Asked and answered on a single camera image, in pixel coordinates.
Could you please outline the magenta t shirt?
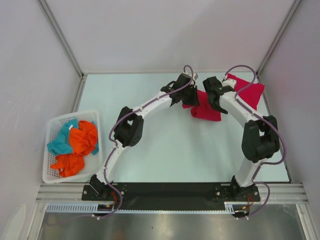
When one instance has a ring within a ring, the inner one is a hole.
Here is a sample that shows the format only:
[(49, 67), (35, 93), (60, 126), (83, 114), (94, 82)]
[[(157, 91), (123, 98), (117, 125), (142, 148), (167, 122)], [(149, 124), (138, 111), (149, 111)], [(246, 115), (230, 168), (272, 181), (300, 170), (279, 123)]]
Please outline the magenta t shirt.
[(197, 91), (199, 105), (182, 104), (184, 109), (190, 109), (190, 114), (196, 119), (220, 122), (222, 120), (221, 113), (211, 108), (208, 102), (208, 95), (201, 90)]
[(265, 86), (261, 83), (253, 83), (247, 87), (250, 83), (244, 79), (237, 77), (236, 75), (227, 74), (227, 79), (235, 80), (235, 91), (239, 93), (238, 95), (253, 109), (257, 110), (260, 98), (265, 90)]

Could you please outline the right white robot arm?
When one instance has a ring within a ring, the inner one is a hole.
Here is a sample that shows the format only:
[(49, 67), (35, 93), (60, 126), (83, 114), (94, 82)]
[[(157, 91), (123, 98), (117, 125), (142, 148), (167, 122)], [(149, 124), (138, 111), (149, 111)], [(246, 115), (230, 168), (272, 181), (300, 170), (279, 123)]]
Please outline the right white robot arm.
[(230, 194), (242, 201), (255, 187), (255, 178), (264, 165), (278, 165), (284, 160), (268, 159), (280, 150), (280, 134), (274, 116), (263, 116), (248, 105), (234, 89), (236, 81), (219, 81), (209, 77), (203, 81), (210, 107), (223, 114), (230, 114), (243, 127), (241, 149), (244, 155), (238, 172), (232, 177)]

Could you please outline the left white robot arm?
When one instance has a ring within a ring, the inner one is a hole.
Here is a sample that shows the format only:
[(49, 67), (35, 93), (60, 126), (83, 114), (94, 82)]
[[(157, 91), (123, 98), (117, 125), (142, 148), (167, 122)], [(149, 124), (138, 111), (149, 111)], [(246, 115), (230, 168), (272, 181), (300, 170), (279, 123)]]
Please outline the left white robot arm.
[(116, 165), (117, 158), (121, 153), (138, 144), (142, 138), (144, 120), (146, 117), (160, 110), (169, 108), (179, 102), (191, 101), (198, 105), (196, 80), (198, 75), (184, 70), (177, 78), (167, 85), (147, 102), (134, 107), (123, 107), (118, 119), (109, 133), (109, 140), (113, 143), (110, 153), (106, 157), (102, 167), (92, 175), (89, 187), (94, 196), (103, 201), (110, 196), (116, 188), (111, 186), (107, 177)]

